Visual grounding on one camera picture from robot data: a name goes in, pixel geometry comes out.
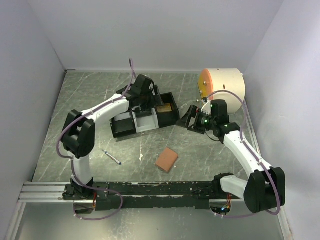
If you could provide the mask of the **orange leather card holder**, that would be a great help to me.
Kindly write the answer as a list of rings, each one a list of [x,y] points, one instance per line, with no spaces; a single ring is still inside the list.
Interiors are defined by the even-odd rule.
[[[162,171],[168,173],[178,159],[178,156],[179,155],[175,151],[166,147],[158,156],[157,160],[155,161],[155,165]]]

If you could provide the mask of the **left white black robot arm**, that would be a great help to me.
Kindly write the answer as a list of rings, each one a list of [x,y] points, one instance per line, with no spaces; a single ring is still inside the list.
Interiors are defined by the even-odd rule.
[[[77,196],[86,200],[94,192],[90,153],[95,146],[96,128],[129,110],[146,112],[162,104],[158,86],[151,78],[140,74],[97,106],[69,112],[58,142],[67,151],[72,172],[70,184]]]

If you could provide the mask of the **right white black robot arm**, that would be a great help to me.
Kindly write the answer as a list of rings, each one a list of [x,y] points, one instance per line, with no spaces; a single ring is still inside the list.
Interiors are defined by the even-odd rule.
[[[212,181],[212,193],[218,199],[231,194],[244,200],[253,213],[270,212],[286,203],[285,173],[280,167],[272,167],[247,142],[240,126],[230,122],[228,105],[225,100],[207,102],[202,108],[191,105],[177,126],[189,131],[213,135],[228,148],[241,164],[248,179],[243,180],[232,173],[216,175]]]

